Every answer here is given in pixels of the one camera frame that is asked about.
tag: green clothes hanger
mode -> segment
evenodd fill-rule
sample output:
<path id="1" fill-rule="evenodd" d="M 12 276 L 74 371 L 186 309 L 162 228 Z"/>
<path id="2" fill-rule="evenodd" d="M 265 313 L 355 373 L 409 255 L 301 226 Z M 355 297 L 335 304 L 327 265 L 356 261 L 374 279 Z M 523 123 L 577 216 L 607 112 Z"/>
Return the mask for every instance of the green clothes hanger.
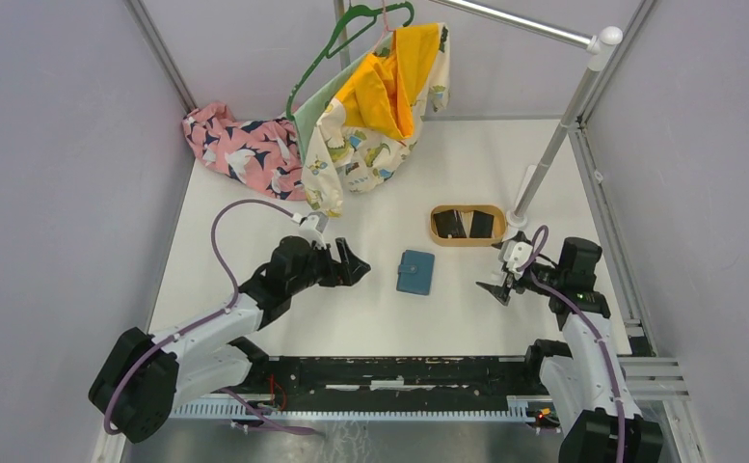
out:
<path id="1" fill-rule="evenodd" d="M 411 24 L 411 22 L 414 20 L 414 5 L 412 5 L 411 2 L 402 2 L 402 3 L 395 3 L 393 5 L 388 5 L 386 7 L 386 12 L 393 12 L 395 10 L 400 10 L 403 8 L 408 10 L 408 13 L 409 13 L 408 20 L 405 21 L 405 23 L 403 24 L 403 27 L 405 27 Z M 317 69 L 317 66 L 320 64 L 320 62 L 322 62 L 325 59 L 331 59 L 340 50 L 348 46 L 349 43 L 351 43 L 357 37 L 362 35 L 363 32 L 370 29 L 371 26 L 373 26 L 377 22 L 377 17 L 382 13 L 383 13 L 382 8 L 372 10 L 365 5 L 355 5 L 351 7 L 348 10 L 348 12 L 346 12 L 346 14 L 344 14 L 343 17 L 337 22 L 337 25 L 334 27 L 334 32 L 332 33 L 332 38 L 329 39 L 329 43 L 326 45 L 325 48 L 323 48 L 323 51 L 321 51 L 320 54 L 317 55 L 317 58 L 314 60 L 314 63 L 312 63 L 311 66 L 308 67 L 306 73 L 303 74 L 303 77 L 301 77 L 300 82 L 298 82 L 297 85 L 295 85 L 295 87 L 292 89 L 292 93 L 289 94 L 289 99 L 286 101 L 286 117 L 290 121 L 294 121 L 294 115 L 292 114 L 292 102 L 295 99 L 295 95 L 298 93 L 298 91 L 300 91 L 300 88 L 303 87 L 303 84 L 306 83 L 306 81 L 314 72 L 314 70 Z M 349 22 L 351 22 L 353 19 L 356 19 L 358 17 L 370 17 L 371 22 L 369 22 L 362 29 L 360 29 L 357 34 L 351 37 L 351 39 L 347 40 L 346 42 L 342 43 L 340 46 L 332 50 L 332 46 L 337 41 L 337 38 L 340 37 L 340 34 L 342 33 L 343 29 L 348 25 Z"/>

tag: tan tray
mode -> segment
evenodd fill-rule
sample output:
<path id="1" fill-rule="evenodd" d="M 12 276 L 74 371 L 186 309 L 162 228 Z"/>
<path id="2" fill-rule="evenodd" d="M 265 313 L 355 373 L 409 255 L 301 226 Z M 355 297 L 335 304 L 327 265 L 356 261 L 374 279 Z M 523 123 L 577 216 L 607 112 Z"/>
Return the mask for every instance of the tan tray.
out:
<path id="1" fill-rule="evenodd" d="M 437 224 L 434 222 L 434 214 L 438 212 L 445 212 L 447 210 L 458 210 L 460 213 L 473 212 L 478 210 L 486 214 L 494 216 L 494 233 L 491 238 L 443 238 L 437 234 Z M 507 232 L 507 222 L 504 218 L 504 212 L 501 211 L 495 205 L 490 204 L 473 204 L 473 205 L 458 205 L 458 204 L 443 204 L 434 207 L 431 210 L 431 239 L 440 246 L 452 246 L 452 247 L 478 247 L 478 246 L 492 246 L 501 241 L 502 236 Z M 465 223 L 465 231 L 469 232 L 470 223 Z"/>

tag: pink patterned fabric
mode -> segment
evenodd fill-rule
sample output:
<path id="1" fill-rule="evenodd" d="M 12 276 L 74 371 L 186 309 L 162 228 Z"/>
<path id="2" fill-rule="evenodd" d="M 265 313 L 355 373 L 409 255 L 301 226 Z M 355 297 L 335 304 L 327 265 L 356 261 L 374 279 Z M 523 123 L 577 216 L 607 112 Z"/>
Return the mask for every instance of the pink patterned fabric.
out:
<path id="1" fill-rule="evenodd" d="M 272 198 L 306 199 L 297 135 L 287 119 L 238 123 L 224 103 L 214 102 L 191 112 L 181 125 L 207 168 Z"/>

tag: white tabletop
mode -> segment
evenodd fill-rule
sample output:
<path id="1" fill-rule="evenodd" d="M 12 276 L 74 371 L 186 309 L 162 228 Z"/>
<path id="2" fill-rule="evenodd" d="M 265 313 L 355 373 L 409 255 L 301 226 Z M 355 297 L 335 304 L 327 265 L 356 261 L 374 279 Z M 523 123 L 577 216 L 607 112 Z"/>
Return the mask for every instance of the white tabletop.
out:
<path id="1" fill-rule="evenodd" d="M 345 237 L 371 264 L 353 287 L 312 287 L 291 310 L 250 336 L 270 355 L 472 356 L 523 355 L 536 339 L 563 340 L 544 297 L 513 294 L 503 307 L 474 282 L 489 282 L 498 250 L 443 248 L 431 241 L 429 213 L 439 204 L 495 204 L 516 196 L 524 171 L 535 164 L 555 121 L 428 122 L 411 158 L 394 177 L 361 195 L 346 193 L 344 214 L 326 232 Z M 196 163 L 175 231 L 150 331 L 222 303 L 231 287 L 212 254 L 209 228 L 226 204 L 262 198 L 237 181 Z M 308 213 L 302 202 L 278 202 Z M 599 242 L 569 143 L 559 151 L 528 212 L 528 236 L 550 228 L 545 254 L 558 259 L 562 241 Z M 282 214 L 257 204 L 239 206 L 221 221 L 218 242 L 239 282 L 268 261 L 286 235 L 297 234 Z M 406 249 L 436 255 L 429 296 L 397 292 L 397 265 Z M 619 353 L 630 353 L 606 263 L 596 290 L 607 297 Z"/>

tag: garment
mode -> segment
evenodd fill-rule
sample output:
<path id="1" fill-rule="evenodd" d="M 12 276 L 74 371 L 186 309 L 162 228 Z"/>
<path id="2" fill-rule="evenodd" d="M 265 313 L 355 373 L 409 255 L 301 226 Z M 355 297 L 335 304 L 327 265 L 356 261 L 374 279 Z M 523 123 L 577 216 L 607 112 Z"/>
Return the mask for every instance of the garment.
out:
<path id="1" fill-rule="evenodd" d="M 238 123 L 224 103 L 191 112 L 181 124 L 193 154 L 216 172 L 271 198 L 302 201 L 297 136 L 286 119 Z"/>
<path id="2" fill-rule="evenodd" d="M 339 216 L 343 183 L 360 193 L 391 178 L 416 145 L 427 103 L 434 112 L 447 105 L 449 69 L 442 23 L 397 29 L 391 44 L 364 56 L 308 140 L 309 205 Z"/>

